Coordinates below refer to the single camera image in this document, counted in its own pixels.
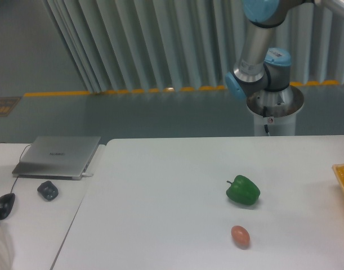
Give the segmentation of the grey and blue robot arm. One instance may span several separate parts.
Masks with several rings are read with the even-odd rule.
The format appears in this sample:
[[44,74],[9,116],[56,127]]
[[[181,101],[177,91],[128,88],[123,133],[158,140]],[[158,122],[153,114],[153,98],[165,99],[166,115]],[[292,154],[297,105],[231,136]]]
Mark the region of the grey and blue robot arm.
[[[270,45],[289,11],[301,5],[307,9],[297,19],[293,42],[301,71],[291,75],[289,52]],[[303,84],[344,83],[344,1],[242,1],[242,7],[248,20],[246,38],[239,59],[225,75],[225,84],[235,96],[281,92],[293,79]]]

